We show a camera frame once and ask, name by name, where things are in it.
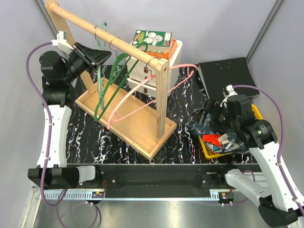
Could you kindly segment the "light green hanger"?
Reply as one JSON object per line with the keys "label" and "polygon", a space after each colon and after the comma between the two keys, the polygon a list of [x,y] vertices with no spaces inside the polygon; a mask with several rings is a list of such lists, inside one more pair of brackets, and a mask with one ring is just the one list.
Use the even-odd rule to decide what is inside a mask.
{"label": "light green hanger", "polygon": [[[95,40],[97,41],[97,49],[98,50],[105,50],[105,41],[101,38],[98,38],[97,35],[95,35]],[[104,78],[102,77],[102,70],[101,65],[97,68],[97,84],[98,84],[98,97],[100,101],[100,108],[104,108],[104,99],[102,98],[102,85],[103,85]]]}

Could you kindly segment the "dark grey patterned shorts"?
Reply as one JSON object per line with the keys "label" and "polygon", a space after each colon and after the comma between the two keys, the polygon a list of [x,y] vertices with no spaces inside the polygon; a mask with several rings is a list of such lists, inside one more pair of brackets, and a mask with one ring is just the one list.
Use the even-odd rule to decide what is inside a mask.
{"label": "dark grey patterned shorts", "polygon": [[247,154],[249,153],[249,149],[245,146],[244,142],[242,142],[238,137],[237,134],[230,129],[227,130],[215,130],[210,126],[211,122],[211,115],[206,114],[204,110],[195,109],[194,113],[190,117],[188,122],[188,130],[190,134],[194,137],[203,136],[204,134],[220,134],[224,135],[227,134],[228,139],[233,143],[237,143],[240,145],[240,148],[231,152],[237,154]]}

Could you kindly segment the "patterned blue orange shorts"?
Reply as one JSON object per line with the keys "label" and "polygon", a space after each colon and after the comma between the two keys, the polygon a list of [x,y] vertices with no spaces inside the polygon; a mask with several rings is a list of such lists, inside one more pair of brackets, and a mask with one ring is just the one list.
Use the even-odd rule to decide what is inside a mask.
{"label": "patterned blue orange shorts", "polygon": [[214,153],[228,153],[240,148],[239,144],[232,143],[230,141],[224,141],[224,144],[221,144],[220,146],[212,144],[210,142],[206,142],[205,145]]}

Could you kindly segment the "wooden clothes rack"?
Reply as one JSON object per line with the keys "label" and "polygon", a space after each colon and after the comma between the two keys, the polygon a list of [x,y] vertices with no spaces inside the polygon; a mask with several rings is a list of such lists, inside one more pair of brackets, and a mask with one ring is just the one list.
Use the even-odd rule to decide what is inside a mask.
{"label": "wooden clothes rack", "polygon": [[147,79],[156,79],[156,108],[112,84],[105,93],[109,105],[99,122],[115,133],[148,160],[151,160],[176,128],[176,123],[166,116],[170,63],[166,59],[152,57],[108,32],[61,8],[55,0],[47,0],[45,7],[57,30],[68,32],[68,43],[75,42],[67,21],[96,35],[110,46],[131,55],[155,70]]}

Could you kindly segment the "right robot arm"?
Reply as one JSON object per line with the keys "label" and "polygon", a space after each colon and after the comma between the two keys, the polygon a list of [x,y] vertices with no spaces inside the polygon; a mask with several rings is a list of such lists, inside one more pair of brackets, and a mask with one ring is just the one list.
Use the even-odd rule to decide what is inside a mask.
{"label": "right robot arm", "polygon": [[220,188],[234,187],[258,208],[264,222],[272,227],[302,228],[304,197],[278,155],[280,143],[271,124],[257,119],[251,101],[245,95],[232,95],[223,103],[209,99],[204,112],[211,115],[210,126],[220,132],[232,130],[256,159],[268,184],[262,187],[236,166],[227,165],[218,174]]}

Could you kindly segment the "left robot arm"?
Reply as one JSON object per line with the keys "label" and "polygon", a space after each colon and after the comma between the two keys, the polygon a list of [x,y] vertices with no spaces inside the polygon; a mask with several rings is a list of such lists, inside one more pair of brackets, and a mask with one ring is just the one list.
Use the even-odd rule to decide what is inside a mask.
{"label": "left robot arm", "polygon": [[45,129],[39,159],[36,167],[28,170],[28,178],[42,190],[75,189],[82,182],[98,188],[103,177],[95,166],[68,167],[66,136],[76,101],[72,82],[85,71],[95,71],[112,53],[78,42],[58,47],[68,53],[68,59],[55,51],[47,51],[39,58],[43,91],[38,96],[44,107]]}

